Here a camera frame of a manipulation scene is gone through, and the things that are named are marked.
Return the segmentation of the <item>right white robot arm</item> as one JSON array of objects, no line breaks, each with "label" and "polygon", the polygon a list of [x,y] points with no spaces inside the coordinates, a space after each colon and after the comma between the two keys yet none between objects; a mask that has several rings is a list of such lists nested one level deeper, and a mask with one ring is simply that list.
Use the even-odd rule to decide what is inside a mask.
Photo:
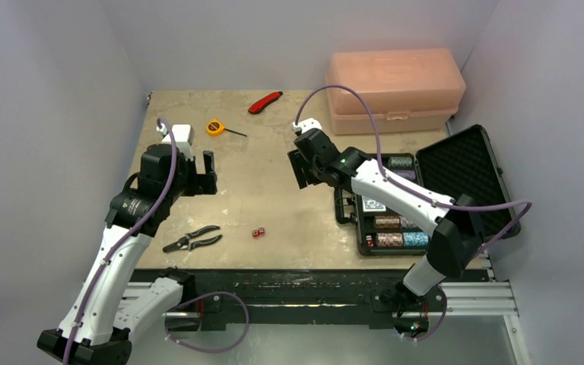
[{"label": "right white robot arm", "polygon": [[429,238],[426,255],[398,286],[396,298],[405,309],[422,304],[444,278],[458,278],[484,241],[484,228],[474,201],[451,198],[408,181],[370,155],[353,147],[340,151],[319,128],[294,128],[295,150],[288,157],[300,188],[325,183],[371,198],[409,219]]}]

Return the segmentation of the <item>purple chip stack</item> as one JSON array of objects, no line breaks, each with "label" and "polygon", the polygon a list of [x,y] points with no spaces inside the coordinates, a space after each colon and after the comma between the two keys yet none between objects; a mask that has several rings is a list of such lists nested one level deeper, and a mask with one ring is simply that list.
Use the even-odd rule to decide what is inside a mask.
[{"label": "purple chip stack", "polygon": [[396,170],[395,174],[410,181],[417,180],[417,175],[414,170]]}]

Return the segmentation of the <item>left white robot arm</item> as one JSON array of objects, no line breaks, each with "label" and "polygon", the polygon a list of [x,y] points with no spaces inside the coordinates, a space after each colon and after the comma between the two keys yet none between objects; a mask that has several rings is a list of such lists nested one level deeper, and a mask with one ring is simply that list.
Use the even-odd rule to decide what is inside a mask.
[{"label": "left white robot arm", "polygon": [[99,252],[77,300],[57,328],[41,332],[39,350],[67,364],[126,364],[134,342],[164,312],[194,306],[195,277],[177,268],[160,272],[130,305],[120,303],[138,260],[178,198],[217,192],[213,152],[204,151],[203,161],[205,171],[198,173],[195,158],[181,148],[147,148],[140,170],[110,202]]}]

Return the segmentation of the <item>blue yellow chip stack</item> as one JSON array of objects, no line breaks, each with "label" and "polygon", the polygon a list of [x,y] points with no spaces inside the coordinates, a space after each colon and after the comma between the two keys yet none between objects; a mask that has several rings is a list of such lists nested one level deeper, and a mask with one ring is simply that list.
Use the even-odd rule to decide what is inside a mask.
[{"label": "blue yellow chip stack", "polygon": [[414,166],[414,161],[408,156],[394,156],[388,159],[387,167],[396,170],[410,170]]}]

